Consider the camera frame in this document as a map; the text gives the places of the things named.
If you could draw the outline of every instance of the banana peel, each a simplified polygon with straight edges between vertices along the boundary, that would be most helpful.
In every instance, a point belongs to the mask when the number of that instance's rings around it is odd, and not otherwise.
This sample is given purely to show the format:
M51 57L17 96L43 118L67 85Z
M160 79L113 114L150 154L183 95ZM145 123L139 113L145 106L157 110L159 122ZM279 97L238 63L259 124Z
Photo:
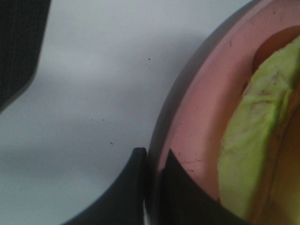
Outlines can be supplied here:
M285 172L279 172L285 167L280 146L300 105L299 77L300 36L259 66L221 141L217 162L221 204L254 224L268 224L272 200L279 198L274 196L285 185L280 176Z

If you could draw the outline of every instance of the white countertop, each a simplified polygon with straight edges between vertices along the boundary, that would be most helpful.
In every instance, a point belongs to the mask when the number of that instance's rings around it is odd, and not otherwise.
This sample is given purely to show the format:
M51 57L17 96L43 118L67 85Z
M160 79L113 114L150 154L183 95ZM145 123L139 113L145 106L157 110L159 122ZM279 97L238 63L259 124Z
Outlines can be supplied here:
M53 0L35 80L0 116L0 225L96 200L201 42L249 0Z

